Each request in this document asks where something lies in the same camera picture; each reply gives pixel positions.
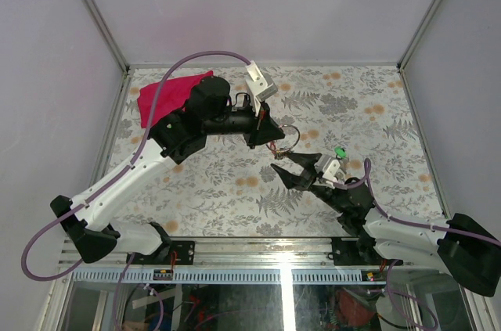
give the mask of green component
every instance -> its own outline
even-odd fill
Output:
[[[340,157],[340,159],[344,159],[346,157],[346,151],[344,151],[342,147],[336,147],[334,152]]]

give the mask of red cloth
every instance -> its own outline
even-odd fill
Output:
[[[362,327],[370,322],[376,314],[367,310],[350,293],[340,290],[336,293],[339,308],[336,310],[337,319],[351,327]]]
[[[162,117],[167,116],[173,110],[181,108],[189,98],[189,93],[193,86],[200,83],[202,78],[213,75],[212,70],[205,74],[190,75],[189,77],[172,78],[164,83],[160,96],[158,97],[157,108],[153,115],[153,125]],[[141,114],[141,128],[145,128],[150,117],[150,109],[153,104],[153,97],[160,82],[152,83],[141,88],[138,97],[139,113]]]

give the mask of red wire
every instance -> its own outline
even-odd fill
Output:
[[[175,262],[177,260],[178,260],[178,252],[174,250],[171,253],[171,272],[172,272],[172,275],[174,275],[174,266],[175,266]]]
[[[379,272],[383,272],[383,270],[386,268],[386,259],[383,260],[383,263],[381,263],[381,266],[379,266]]]

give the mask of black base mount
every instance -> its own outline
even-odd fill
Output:
[[[383,258],[373,249],[373,239],[332,237],[332,253],[327,254],[335,266],[378,266]]]
[[[135,253],[132,264],[191,266],[195,259],[195,241],[172,241],[164,229],[155,222],[150,223],[162,239],[162,244],[150,255]]]

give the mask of black bracket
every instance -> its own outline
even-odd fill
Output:
[[[327,258],[332,259],[336,266],[374,266],[383,261],[367,241],[358,237],[332,237],[330,239],[332,253]]]
[[[175,257],[175,266],[191,266],[195,260],[195,241],[171,241],[168,247],[168,254],[159,258],[155,254],[142,255],[135,254],[132,264],[142,265],[165,265],[171,267],[171,260]]]

